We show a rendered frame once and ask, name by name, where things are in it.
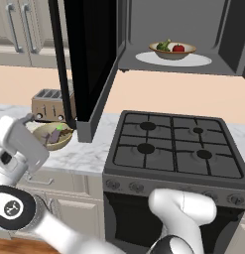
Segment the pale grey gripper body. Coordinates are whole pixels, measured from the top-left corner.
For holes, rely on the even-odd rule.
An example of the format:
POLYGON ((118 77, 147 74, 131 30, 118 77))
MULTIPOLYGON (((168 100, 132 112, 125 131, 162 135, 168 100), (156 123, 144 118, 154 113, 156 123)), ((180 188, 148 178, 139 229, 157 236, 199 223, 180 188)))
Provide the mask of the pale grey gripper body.
POLYGON ((12 155, 20 152, 27 160, 29 171, 34 173, 50 155, 46 147, 26 127, 28 122, 34 120, 34 115, 28 113, 21 119, 4 116, 3 120, 6 124, 6 134, 3 138, 5 150, 12 155))

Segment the tan bowl with plain rim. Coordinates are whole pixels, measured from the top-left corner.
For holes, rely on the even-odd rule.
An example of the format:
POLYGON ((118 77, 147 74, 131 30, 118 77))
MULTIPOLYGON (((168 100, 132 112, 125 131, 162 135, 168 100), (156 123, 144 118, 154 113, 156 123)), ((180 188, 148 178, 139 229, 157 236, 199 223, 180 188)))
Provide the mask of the tan bowl with plain rim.
POLYGON ((73 130, 65 123, 46 123, 38 127, 34 132, 34 136, 49 150, 56 151, 62 149, 72 138, 73 130), (52 133, 59 131, 58 140, 55 143, 51 142, 52 133))

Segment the beige base cupboard door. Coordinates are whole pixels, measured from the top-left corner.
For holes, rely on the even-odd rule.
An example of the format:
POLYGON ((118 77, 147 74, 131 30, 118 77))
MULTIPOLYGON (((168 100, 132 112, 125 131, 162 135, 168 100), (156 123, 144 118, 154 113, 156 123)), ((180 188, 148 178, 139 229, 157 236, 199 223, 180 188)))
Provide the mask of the beige base cupboard door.
POLYGON ((99 239, 105 238, 103 201, 62 194, 48 194, 53 215, 72 229, 99 239))

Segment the black microwave door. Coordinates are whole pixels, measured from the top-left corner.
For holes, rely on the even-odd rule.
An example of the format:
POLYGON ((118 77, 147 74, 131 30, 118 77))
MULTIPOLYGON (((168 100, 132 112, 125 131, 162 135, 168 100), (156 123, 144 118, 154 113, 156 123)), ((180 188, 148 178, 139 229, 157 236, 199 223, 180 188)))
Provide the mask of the black microwave door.
POLYGON ((66 124, 90 143, 125 51, 127 0, 48 0, 66 124))

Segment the black oven door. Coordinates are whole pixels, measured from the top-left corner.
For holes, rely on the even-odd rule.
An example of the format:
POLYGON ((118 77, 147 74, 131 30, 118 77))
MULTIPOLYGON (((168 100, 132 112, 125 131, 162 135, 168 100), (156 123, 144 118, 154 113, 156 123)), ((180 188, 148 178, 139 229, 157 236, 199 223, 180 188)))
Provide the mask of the black oven door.
MULTIPOLYGON (((145 196, 105 192, 105 239, 127 254, 146 254, 162 231, 145 196)), ((215 220, 200 227, 205 254, 224 254, 244 209, 219 206, 215 220)))

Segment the green broccoli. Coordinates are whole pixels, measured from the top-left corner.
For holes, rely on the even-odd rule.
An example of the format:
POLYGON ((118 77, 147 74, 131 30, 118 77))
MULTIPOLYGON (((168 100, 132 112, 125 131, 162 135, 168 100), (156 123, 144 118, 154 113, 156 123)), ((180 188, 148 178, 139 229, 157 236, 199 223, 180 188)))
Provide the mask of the green broccoli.
POLYGON ((164 42, 159 42, 157 44, 157 50, 168 52, 170 50, 169 49, 169 44, 170 43, 171 43, 170 39, 167 39, 164 42))

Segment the tan bowl with red rim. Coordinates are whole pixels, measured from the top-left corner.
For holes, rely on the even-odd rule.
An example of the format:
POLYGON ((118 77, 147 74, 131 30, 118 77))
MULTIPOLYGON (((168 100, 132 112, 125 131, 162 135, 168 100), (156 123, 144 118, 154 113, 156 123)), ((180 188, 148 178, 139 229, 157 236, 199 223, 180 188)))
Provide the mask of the tan bowl with red rim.
POLYGON ((157 44, 158 43, 152 43, 149 45, 149 49, 152 50, 159 58, 164 59, 164 60, 182 60, 189 54, 192 54, 196 51, 196 47, 193 45, 185 44, 185 43, 180 43, 180 42, 171 42, 169 44, 169 51, 160 51, 157 50, 157 44), (174 52, 173 47, 176 44, 180 44, 184 46, 184 51, 183 52, 174 52))

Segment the white microwave turntable plate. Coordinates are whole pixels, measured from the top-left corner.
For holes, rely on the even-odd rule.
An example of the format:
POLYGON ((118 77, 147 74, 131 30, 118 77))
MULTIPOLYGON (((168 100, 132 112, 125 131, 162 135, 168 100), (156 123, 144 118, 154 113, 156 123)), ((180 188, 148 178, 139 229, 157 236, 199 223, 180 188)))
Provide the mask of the white microwave turntable plate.
POLYGON ((210 58, 196 54, 189 54, 181 60, 165 60, 159 58, 156 53, 148 52, 137 54, 136 59, 147 64, 180 67, 203 66, 212 63, 210 58))

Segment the dark grey microwave oven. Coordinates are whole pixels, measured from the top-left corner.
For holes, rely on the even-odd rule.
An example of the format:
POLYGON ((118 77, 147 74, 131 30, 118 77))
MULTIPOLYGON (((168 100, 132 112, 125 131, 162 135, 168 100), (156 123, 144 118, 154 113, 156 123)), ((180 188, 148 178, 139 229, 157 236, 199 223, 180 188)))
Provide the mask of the dark grey microwave oven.
POLYGON ((118 68, 224 74, 245 78, 245 0, 118 0, 118 68), (145 63, 138 54, 165 41, 196 47, 209 64, 145 63))

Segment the purple eggplant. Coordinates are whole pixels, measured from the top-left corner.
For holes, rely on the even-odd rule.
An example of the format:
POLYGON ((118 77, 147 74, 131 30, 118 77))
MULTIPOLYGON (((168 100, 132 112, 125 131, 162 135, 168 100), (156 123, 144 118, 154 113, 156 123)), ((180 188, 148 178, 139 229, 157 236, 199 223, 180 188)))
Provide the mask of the purple eggplant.
POLYGON ((56 143, 59 138, 62 131, 62 126, 57 126, 52 133, 45 133, 43 138, 45 139, 45 144, 54 144, 56 143))

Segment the silver four-slot toaster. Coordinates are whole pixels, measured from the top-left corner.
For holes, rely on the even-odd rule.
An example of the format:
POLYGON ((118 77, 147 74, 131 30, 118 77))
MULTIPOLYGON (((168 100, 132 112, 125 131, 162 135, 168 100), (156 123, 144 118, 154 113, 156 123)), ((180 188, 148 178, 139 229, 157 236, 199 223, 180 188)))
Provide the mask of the silver four-slot toaster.
POLYGON ((32 113, 40 122, 64 122, 64 110, 59 89, 42 89, 32 98, 32 113))

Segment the narrow beige drawer front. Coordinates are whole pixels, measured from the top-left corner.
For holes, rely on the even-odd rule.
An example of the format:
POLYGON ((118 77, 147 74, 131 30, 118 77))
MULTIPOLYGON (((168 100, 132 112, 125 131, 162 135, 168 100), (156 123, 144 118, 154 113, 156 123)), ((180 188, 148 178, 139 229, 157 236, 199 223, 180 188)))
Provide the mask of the narrow beige drawer front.
POLYGON ((87 193, 94 199, 103 200, 103 186, 101 176, 87 176, 87 193))

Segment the grey stove knob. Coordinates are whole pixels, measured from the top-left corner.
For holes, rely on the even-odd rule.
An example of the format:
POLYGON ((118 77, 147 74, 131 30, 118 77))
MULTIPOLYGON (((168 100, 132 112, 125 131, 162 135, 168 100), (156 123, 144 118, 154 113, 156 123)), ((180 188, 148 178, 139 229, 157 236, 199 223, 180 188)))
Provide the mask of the grey stove knob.
POLYGON ((116 180, 107 180, 106 186, 111 190, 118 190, 120 187, 120 184, 116 180))
POLYGON ((236 193, 229 195, 227 200, 235 205, 241 205, 244 203, 244 197, 241 194, 236 193))
POLYGON ((144 191, 144 186, 140 183, 134 182, 129 185, 129 189, 135 193, 142 193, 144 191))
POLYGON ((207 190, 207 191, 204 191, 202 194, 212 198, 215 202, 218 202, 218 196, 213 191, 207 190))

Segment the dark grey gas stove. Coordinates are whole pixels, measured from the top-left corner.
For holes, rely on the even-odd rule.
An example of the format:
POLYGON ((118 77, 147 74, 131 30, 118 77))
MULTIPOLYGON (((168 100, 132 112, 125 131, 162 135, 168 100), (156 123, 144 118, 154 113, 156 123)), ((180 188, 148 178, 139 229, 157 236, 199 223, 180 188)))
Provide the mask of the dark grey gas stove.
POLYGON ((156 188, 213 191, 217 207, 245 213, 245 163, 220 118, 123 111, 102 178, 103 193, 148 198, 156 188), (116 180, 119 189, 109 189, 107 180, 116 180), (129 189, 134 182, 144 186, 142 193, 129 189), (244 197, 243 204, 227 200, 234 193, 244 197))

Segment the beige wall cupboard door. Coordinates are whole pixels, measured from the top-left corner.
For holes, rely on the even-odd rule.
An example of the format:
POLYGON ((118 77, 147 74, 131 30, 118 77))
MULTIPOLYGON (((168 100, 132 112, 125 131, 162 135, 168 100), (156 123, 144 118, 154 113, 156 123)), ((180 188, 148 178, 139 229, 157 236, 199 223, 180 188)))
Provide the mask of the beige wall cupboard door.
POLYGON ((48 0, 19 0, 21 16, 22 5, 24 3, 30 3, 32 7, 36 40, 39 49, 37 54, 32 54, 27 43, 31 65, 41 68, 57 68, 56 50, 48 0))
POLYGON ((0 0, 0 65, 30 66, 31 60, 23 26, 19 0, 0 0), (23 48, 21 53, 15 51, 6 13, 6 5, 12 3, 11 12, 18 44, 23 48))

